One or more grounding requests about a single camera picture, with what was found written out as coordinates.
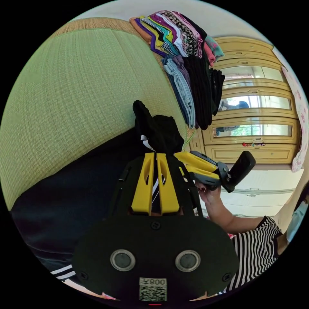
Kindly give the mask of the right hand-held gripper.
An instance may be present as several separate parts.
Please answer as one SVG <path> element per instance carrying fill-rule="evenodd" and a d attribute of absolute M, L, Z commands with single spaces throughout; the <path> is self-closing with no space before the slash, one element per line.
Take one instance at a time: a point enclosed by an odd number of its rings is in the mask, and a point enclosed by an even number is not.
<path fill-rule="evenodd" d="M 215 190 L 230 181 L 226 164 L 215 162 L 205 154 L 197 151 L 178 152 L 174 154 L 174 157 L 186 164 L 185 167 L 194 181 L 206 185 L 210 190 Z"/>

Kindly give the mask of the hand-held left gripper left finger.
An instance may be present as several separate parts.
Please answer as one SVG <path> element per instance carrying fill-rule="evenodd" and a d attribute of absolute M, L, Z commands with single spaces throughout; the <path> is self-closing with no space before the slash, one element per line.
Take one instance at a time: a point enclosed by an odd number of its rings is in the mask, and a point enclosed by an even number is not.
<path fill-rule="evenodd" d="M 146 153 L 141 165 L 131 208 L 134 213 L 151 214 L 155 154 Z"/>

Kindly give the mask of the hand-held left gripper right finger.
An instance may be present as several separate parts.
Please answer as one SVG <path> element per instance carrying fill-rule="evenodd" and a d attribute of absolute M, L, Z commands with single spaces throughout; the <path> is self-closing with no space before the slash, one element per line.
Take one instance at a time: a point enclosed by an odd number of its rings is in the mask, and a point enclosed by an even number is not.
<path fill-rule="evenodd" d="M 165 154 L 158 153 L 156 159 L 161 215 L 177 213 L 180 206 L 174 188 L 172 174 L 167 157 Z"/>

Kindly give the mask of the person's right hand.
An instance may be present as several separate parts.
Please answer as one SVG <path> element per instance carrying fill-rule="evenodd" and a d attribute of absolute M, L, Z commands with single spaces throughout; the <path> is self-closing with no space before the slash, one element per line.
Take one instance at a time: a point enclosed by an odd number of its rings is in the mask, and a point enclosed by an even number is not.
<path fill-rule="evenodd" d="M 220 197 L 221 188 L 210 190 L 206 185 L 195 182 L 195 186 L 198 189 L 199 196 L 204 202 L 208 216 L 216 216 L 223 212 L 224 206 Z"/>

